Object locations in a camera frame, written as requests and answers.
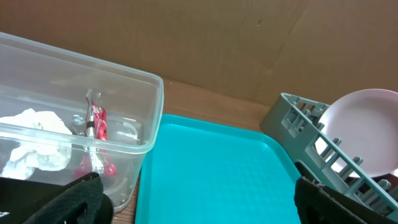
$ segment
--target wooden table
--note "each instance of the wooden table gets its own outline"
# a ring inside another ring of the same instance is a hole
[[[261,131],[259,123],[269,110],[269,107],[264,105],[235,99],[168,79],[164,80],[164,87],[164,113]],[[129,205],[114,216],[113,224],[134,223],[138,188],[139,179]]]

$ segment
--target textured tray surface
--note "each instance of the textured tray surface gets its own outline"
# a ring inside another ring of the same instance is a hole
[[[298,177],[261,133],[164,115],[142,166],[136,223],[300,223]]]

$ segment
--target crumpled white paper towel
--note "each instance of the crumpled white paper towel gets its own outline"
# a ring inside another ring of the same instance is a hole
[[[0,118],[0,123],[72,134],[52,111],[35,112],[28,109],[16,116]],[[68,165],[72,154],[70,143],[39,138],[32,141],[31,137],[4,132],[0,132],[0,137],[20,139],[20,146],[12,150],[10,159],[0,174],[1,177],[25,180],[33,174],[35,168],[62,170]]]

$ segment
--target pink plate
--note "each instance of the pink plate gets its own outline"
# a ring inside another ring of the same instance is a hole
[[[360,167],[370,177],[398,168],[398,93],[381,89],[350,93],[333,103],[319,122],[330,139],[343,141],[340,148],[350,158],[363,158]],[[315,146],[321,153],[326,143],[319,139]],[[339,172],[345,165],[338,159],[331,168]],[[350,177],[359,176],[353,172]]]

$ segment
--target candy wrapper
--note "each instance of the candy wrapper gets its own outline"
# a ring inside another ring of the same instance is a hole
[[[106,111],[102,107],[97,107],[91,97],[92,90],[86,95],[88,102],[86,117],[86,134],[88,138],[97,138],[104,141],[108,140],[106,134]],[[88,146],[85,149],[88,154],[83,156],[80,169],[75,170],[75,177],[79,178],[89,172],[97,172],[99,175],[115,176],[116,167],[110,163],[106,150]]]

